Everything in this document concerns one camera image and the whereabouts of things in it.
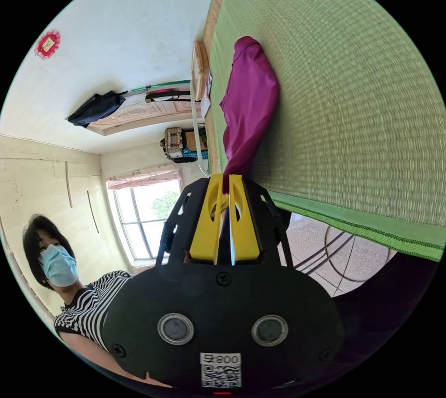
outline basket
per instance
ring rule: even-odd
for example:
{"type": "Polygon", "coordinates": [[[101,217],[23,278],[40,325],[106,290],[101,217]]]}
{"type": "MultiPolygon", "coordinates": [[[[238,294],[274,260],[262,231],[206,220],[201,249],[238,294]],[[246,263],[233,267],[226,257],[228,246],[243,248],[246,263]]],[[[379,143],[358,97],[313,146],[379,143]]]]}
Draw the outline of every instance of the basket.
{"type": "Polygon", "coordinates": [[[183,138],[181,136],[181,128],[167,128],[165,131],[166,136],[166,151],[172,158],[183,157],[183,138]]]}

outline magenta fabric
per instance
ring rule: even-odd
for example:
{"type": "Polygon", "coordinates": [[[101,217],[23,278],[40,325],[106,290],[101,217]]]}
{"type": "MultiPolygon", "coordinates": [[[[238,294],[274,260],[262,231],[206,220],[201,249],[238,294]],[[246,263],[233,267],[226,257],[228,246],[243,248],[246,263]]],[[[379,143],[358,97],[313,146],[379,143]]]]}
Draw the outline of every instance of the magenta fabric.
{"type": "Polygon", "coordinates": [[[228,193],[229,175],[249,174],[278,100],[279,82],[260,43],[252,37],[240,38],[234,45],[232,70],[220,103],[226,120],[223,144],[228,158],[224,193],[228,193]]]}

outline camera rig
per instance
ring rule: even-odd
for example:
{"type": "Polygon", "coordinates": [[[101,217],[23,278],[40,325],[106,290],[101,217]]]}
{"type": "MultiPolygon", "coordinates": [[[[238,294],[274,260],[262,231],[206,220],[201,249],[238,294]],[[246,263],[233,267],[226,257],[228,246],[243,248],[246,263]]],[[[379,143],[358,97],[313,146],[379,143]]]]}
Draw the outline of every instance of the camera rig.
{"type": "Polygon", "coordinates": [[[224,196],[222,174],[183,190],[155,266],[118,292],[102,336],[125,371],[197,395],[312,381],[344,337],[329,294],[294,269],[268,191],[230,175],[224,196]]]}

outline floor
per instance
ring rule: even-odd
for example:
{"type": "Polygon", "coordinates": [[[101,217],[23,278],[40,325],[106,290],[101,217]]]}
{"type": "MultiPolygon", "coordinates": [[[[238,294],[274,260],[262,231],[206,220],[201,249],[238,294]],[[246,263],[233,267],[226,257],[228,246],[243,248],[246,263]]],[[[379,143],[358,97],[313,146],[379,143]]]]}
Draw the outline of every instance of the floor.
{"type": "MultiPolygon", "coordinates": [[[[311,257],[299,269],[307,272],[316,267],[351,237],[350,234],[344,234],[327,248],[326,253],[323,251],[314,255],[340,233],[340,230],[325,223],[293,214],[287,235],[294,264],[311,257]]],[[[282,264],[285,265],[282,250],[280,254],[282,264]]],[[[393,250],[353,237],[330,259],[332,265],[327,262],[310,276],[334,297],[357,288],[375,275],[394,255],[393,250]]]]}

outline red ornament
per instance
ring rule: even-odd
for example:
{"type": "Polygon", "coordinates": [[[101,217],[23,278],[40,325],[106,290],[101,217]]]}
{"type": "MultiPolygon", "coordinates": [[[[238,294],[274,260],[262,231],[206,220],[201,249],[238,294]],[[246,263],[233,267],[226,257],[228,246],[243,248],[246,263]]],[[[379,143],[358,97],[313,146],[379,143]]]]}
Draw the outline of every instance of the red ornament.
{"type": "Polygon", "coordinates": [[[60,34],[57,31],[47,32],[37,43],[34,54],[41,59],[49,59],[57,50],[60,43],[60,34]]]}

